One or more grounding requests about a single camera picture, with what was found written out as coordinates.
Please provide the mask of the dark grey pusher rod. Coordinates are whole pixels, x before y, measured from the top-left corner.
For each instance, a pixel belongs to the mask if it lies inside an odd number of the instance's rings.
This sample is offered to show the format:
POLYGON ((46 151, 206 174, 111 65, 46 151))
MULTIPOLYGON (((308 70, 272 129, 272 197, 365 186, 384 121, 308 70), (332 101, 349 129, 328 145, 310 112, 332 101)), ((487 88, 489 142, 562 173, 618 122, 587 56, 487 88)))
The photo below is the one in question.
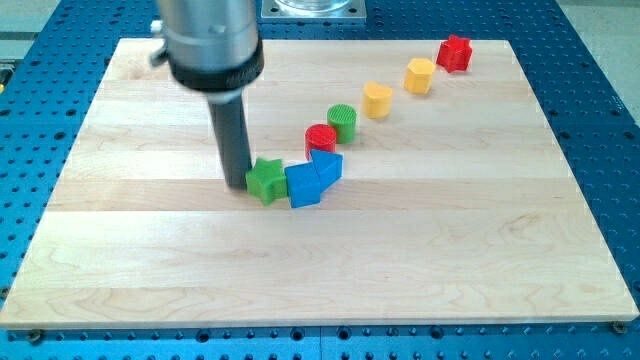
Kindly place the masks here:
POLYGON ((226 185, 246 190, 252 160, 242 97, 208 95, 207 102, 226 185))

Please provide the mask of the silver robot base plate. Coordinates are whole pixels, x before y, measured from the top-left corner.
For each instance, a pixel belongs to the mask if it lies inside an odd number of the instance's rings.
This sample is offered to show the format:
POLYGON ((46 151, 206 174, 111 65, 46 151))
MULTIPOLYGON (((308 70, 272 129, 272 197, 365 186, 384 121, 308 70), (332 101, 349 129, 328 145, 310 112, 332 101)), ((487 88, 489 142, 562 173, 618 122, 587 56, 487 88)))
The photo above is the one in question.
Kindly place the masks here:
POLYGON ((367 18, 365 0, 262 0, 263 19, 316 20, 367 18))

